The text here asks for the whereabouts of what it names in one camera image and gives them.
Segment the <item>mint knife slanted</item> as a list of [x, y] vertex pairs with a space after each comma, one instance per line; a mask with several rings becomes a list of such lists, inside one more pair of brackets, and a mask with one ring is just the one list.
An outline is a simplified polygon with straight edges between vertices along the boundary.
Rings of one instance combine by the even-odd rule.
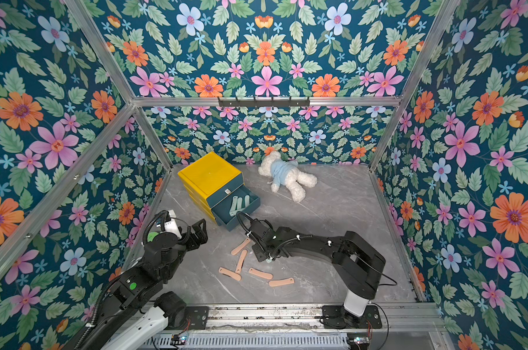
[[234, 217], [236, 213], [238, 212], [239, 208], [239, 198], [237, 196], [234, 196], [231, 202], [230, 211], [229, 214], [231, 217]]

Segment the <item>teal drawer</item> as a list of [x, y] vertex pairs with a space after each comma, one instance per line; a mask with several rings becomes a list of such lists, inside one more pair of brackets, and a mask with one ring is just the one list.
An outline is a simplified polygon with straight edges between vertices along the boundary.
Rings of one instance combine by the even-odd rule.
[[260, 206], [260, 197], [245, 185], [232, 190], [225, 188], [217, 193], [217, 203], [211, 207], [216, 223], [232, 231], [239, 225], [236, 215], [239, 212], [252, 214]]
[[222, 200], [226, 199], [230, 194], [240, 188], [244, 184], [242, 174], [238, 174], [231, 181], [224, 185], [218, 185], [217, 190], [207, 198], [207, 204], [210, 208], [215, 207]]

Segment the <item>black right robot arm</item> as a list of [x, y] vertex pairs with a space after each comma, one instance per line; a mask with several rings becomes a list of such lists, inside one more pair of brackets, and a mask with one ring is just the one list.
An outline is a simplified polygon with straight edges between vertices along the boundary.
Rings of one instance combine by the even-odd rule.
[[258, 261], [280, 258], [309, 258], [330, 263], [347, 286], [344, 310], [362, 317], [369, 302], [375, 299], [384, 276], [386, 259], [362, 236], [347, 231], [343, 236], [317, 236], [300, 233], [289, 227], [274, 228], [267, 220], [249, 214], [236, 214]]

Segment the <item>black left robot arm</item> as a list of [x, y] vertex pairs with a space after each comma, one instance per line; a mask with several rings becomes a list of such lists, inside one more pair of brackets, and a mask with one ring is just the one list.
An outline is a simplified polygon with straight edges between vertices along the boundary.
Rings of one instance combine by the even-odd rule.
[[86, 324], [65, 349], [101, 349], [121, 326], [162, 291], [175, 275], [187, 252], [208, 242], [207, 222], [172, 230], [179, 219], [160, 211], [141, 234], [144, 253], [139, 262], [103, 287]]

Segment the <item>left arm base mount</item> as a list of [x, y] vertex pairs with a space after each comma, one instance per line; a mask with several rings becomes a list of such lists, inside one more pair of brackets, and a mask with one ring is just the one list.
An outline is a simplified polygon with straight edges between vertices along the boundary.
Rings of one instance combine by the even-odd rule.
[[168, 324], [165, 330], [205, 330], [209, 318], [208, 306], [188, 305], [174, 292], [163, 293], [155, 299], [155, 307], [163, 311]]

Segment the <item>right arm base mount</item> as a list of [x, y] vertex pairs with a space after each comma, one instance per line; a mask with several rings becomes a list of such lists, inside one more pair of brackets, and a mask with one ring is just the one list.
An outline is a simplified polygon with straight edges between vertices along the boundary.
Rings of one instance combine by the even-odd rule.
[[377, 306], [368, 305], [363, 316], [355, 316], [342, 305], [323, 306], [319, 322], [327, 329], [381, 329], [382, 317]]

